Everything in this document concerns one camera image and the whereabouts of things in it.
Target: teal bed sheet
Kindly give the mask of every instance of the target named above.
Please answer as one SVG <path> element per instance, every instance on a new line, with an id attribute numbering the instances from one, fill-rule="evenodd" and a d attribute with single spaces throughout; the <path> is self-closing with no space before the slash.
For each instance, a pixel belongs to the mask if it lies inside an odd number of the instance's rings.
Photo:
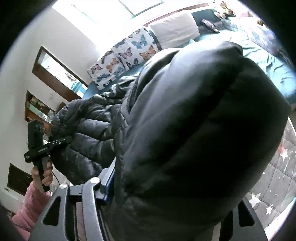
<path id="1" fill-rule="evenodd" d="M 205 34 L 199 38 L 199 41 L 209 40 L 231 41 L 242 46 L 243 55 L 253 60 L 266 73 L 290 104 L 296 103 L 296 73 L 284 61 L 268 53 L 239 32 L 221 30 L 219 34 Z"/>

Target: black puffer jacket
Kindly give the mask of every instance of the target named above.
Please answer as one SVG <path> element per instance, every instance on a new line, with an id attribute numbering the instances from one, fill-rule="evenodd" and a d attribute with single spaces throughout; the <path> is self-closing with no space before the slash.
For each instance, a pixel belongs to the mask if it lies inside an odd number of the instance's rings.
<path id="1" fill-rule="evenodd" d="M 54 138 L 74 135 L 70 147 L 93 158 L 68 147 L 53 159 L 72 182 L 98 175 L 115 154 L 115 197 L 104 215 L 116 241 L 188 241 L 217 224 L 259 179 L 290 111 L 230 42 L 163 50 L 116 88 L 128 89 L 122 104 L 122 92 L 75 101 L 52 129 Z"/>

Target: pink fleece sweater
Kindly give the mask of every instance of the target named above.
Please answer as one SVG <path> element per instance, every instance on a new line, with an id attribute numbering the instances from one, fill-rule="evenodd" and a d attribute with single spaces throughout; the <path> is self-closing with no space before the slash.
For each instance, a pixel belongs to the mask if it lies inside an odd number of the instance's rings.
<path id="1" fill-rule="evenodd" d="M 24 240 L 29 239 L 30 233 L 50 197 L 49 192 L 40 193 L 34 187 L 33 182 L 27 188 L 25 202 L 22 208 L 12 217 L 12 222 Z"/>

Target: white wall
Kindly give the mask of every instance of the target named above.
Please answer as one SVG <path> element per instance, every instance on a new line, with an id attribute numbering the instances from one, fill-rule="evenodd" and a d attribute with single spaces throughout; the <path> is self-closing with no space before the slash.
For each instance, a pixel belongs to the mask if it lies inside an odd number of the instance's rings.
<path id="1" fill-rule="evenodd" d="M 40 46 L 43 45 L 86 83 L 86 69 L 100 56 L 95 44 L 53 8 L 47 9 L 26 28 L 13 44 L 0 71 L 0 200 L 16 211 L 23 196 L 7 192 L 9 164 L 30 172 L 24 161 L 27 147 L 27 122 L 24 120 L 25 96 L 29 90 L 52 109 L 65 99 L 32 74 Z"/>

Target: black handheld scanner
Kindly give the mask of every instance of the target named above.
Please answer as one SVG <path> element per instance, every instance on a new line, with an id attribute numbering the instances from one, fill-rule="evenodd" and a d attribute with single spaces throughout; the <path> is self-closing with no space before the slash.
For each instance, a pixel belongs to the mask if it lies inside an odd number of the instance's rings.
<path id="1" fill-rule="evenodd" d="M 49 151 L 55 147 L 71 143 L 72 137 L 67 136 L 57 141 L 43 144 L 43 123 L 38 120 L 32 120 L 28 123 L 28 147 L 29 151 L 25 153 L 25 161 L 33 162 L 39 171 L 37 185 L 41 193 L 49 191 L 49 187 L 41 183 L 44 178 L 43 173 L 49 161 Z"/>

